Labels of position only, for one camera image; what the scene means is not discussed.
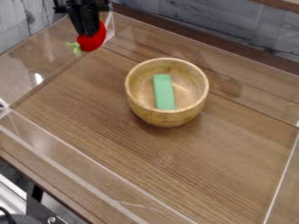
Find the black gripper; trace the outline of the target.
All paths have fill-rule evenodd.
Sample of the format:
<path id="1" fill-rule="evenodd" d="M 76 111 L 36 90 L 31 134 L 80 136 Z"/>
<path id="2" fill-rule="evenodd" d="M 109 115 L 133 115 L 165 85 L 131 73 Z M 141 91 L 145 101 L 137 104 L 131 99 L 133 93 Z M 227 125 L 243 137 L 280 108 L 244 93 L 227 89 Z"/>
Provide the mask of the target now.
<path id="1" fill-rule="evenodd" d="M 69 20 L 73 24 L 79 35 L 87 34 L 93 36 L 99 31 L 99 11 L 109 10 L 109 0 L 52 0 L 53 11 L 56 13 L 68 12 Z M 83 9 L 83 17 L 80 7 L 76 6 L 95 6 Z"/>

